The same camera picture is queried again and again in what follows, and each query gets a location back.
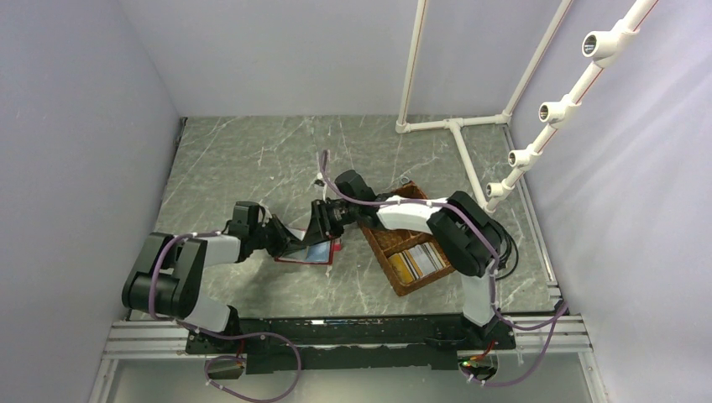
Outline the red leather card holder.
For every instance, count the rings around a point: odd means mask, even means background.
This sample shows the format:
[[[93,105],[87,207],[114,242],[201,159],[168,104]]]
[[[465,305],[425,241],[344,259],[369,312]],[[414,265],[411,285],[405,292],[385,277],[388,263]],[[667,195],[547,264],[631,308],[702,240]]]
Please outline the red leather card holder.
[[[341,249],[339,238],[290,250],[281,256],[274,257],[275,262],[293,264],[331,265],[334,254]]]

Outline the white card stack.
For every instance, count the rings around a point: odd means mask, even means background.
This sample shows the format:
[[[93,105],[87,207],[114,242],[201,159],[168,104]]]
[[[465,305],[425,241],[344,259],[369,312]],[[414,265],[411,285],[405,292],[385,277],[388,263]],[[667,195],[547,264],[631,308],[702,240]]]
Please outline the white card stack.
[[[444,269],[447,264],[434,243],[420,243],[387,258],[398,279],[404,284],[422,280]]]

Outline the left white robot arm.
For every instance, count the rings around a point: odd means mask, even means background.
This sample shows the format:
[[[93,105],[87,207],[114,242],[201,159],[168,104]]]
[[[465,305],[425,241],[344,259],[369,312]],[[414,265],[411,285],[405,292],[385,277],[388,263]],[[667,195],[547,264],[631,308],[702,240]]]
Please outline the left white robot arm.
[[[279,257],[300,249],[303,238],[302,232],[285,226],[265,206],[239,201],[219,230],[149,234],[124,283],[122,303],[155,320],[207,332],[216,350],[231,352],[242,337],[238,310],[202,294],[205,269],[241,263],[256,250]]]

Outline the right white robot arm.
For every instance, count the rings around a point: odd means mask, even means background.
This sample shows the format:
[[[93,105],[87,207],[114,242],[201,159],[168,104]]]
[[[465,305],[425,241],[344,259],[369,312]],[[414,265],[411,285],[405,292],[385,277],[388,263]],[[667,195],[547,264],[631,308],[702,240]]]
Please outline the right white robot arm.
[[[461,275],[464,304],[463,339],[483,348],[495,337],[495,281],[502,236],[492,219],[463,191],[440,199],[376,194],[355,170],[336,180],[323,178],[335,199],[316,200],[306,232],[298,239],[310,246],[339,238],[345,226],[358,223],[372,230],[407,230],[431,235],[449,264]]]

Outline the brown woven basket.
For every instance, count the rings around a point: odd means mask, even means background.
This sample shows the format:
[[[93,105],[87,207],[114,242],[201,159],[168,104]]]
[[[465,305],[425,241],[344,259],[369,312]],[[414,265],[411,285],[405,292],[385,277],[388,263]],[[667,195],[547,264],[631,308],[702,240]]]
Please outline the brown woven basket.
[[[363,224],[359,224],[359,228],[397,296],[406,296],[455,271],[431,234],[403,229],[377,230],[367,228]],[[418,278],[415,278],[411,274],[407,274],[403,255],[420,246],[433,252],[442,263],[442,268],[429,274],[422,273]]]

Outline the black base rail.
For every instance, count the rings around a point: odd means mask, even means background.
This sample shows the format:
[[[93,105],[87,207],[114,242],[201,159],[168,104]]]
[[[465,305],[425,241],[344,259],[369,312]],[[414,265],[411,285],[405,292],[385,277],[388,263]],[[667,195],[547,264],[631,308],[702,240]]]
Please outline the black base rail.
[[[186,353],[241,356],[247,374],[272,374],[296,368],[455,370],[467,352],[516,347],[511,327],[497,322],[480,329],[459,313],[242,318],[239,325],[243,342],[191,331]]]

